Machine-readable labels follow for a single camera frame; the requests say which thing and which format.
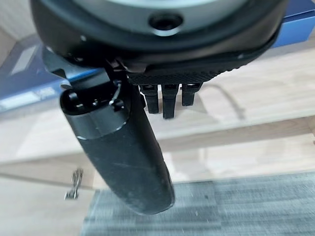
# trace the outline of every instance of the floor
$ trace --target floor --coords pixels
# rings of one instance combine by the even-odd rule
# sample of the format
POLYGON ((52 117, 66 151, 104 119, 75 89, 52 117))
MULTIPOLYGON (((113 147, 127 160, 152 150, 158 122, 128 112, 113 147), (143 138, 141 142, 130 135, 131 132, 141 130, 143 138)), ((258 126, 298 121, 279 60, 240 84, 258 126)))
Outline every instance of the floor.
POLYGON ((175 185, 175 205, 131 212, 97 191, 81 236, 313 236, 315 173, 175 185))
POLYGON ((67 187, 0 178, 1 236, 78 236, 94 191, 65 201, 67 187))

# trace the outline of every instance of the light wood surface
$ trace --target light wood surface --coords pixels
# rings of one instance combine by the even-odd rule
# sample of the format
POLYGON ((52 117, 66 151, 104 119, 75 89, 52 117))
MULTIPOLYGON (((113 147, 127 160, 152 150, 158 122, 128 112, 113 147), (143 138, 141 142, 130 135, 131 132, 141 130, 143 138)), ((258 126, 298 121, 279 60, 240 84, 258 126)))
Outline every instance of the light wood surface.
MULTIPOLYGON (((205 83, 192 107, 182 107, 179 94, 174 119, 148 114, 157 139, 315 115, 314 46, 311 40, 270 50, 205 83)), ((59 109, 1 122, 0 141, 0 162, 82 151, 59 109)))
MULTIPOLYGON (((160 140, 174 182, 272 175, 315 170, 315 137, 310 118, 297 118, 230 130, 160 140)), ((83 153, 2 164, 0 176, 71 186, 71 174, 84 169, 82 186, 106 188, 83 153)))
MULTIPOLYGON (((174 181, 314 169, 314 62, 314 39, 275 48, 205 83, 192 107, 179 94, 174 119, 148 114, 174 181)), ((0 148, 0 174, 69 183, 84 167, 84 186, 104 186, 57 108, 0 122, 0 148)))
POLYGON ((1 236, 78 236, 94 191, 65 201, 67 187, 0 178, 1 236))

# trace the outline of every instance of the blue object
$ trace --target blue object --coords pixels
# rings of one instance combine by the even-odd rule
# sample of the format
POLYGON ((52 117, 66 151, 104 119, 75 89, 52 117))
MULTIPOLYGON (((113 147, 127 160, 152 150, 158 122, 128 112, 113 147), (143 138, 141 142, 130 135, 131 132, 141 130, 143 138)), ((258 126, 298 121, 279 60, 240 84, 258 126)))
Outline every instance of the blue object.
POLYGON ((273 47, 304 42, 315 26, 315 4, 311 0, 291 0, 280 35, 273 47))

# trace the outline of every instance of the metal pin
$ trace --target metal pin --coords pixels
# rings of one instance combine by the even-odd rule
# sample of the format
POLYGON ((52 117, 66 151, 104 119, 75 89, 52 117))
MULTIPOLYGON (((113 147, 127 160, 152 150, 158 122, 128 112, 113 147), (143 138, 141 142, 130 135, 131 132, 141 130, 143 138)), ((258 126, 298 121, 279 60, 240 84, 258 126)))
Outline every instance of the metal pin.
POLYGON ((64 199, 77 199, 79 197, 78 194, 78 188, 81 185, 82 181, 82 176, 83 176, 83 170, 81 168, 76 169, 72 173, 71 181, 73 184, 73 187, 70 191, 66 192, 64 199))

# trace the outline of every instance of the black plastic housing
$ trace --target black plastic housing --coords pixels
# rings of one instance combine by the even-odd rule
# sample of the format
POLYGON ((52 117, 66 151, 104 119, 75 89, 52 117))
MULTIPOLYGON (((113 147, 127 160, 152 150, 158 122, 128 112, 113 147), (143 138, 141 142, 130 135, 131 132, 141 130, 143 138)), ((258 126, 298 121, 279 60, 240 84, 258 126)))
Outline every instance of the black plastic housing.
POLYGON ((68 91, 61 95, 61 108, 111 190, 138 214, 156 214, 174 204, 172 182, 138 87, 126 83, 122 93, 126 106, 118 112, 105 105, 76 115, 68 109, 68 91))

